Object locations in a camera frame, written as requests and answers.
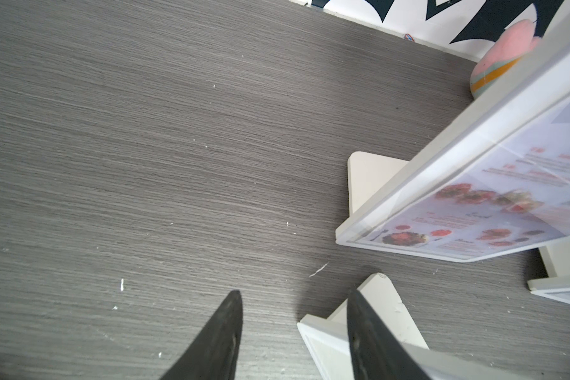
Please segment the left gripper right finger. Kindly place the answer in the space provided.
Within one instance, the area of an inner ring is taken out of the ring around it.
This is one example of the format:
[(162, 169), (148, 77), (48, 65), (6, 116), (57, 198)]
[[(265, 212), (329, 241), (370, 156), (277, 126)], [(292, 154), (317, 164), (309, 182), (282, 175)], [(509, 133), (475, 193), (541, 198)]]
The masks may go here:
[(357, 290), (348, 297), (347, 330), (355, 379), (429, 380)]

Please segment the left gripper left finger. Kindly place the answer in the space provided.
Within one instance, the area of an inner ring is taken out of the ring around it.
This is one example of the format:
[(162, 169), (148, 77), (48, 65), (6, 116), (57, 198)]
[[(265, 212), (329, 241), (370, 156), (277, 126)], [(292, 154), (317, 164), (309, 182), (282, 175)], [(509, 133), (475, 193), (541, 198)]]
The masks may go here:
[(235, 378), (242, 338), (243, 302), (231, 291), (163, 380)]

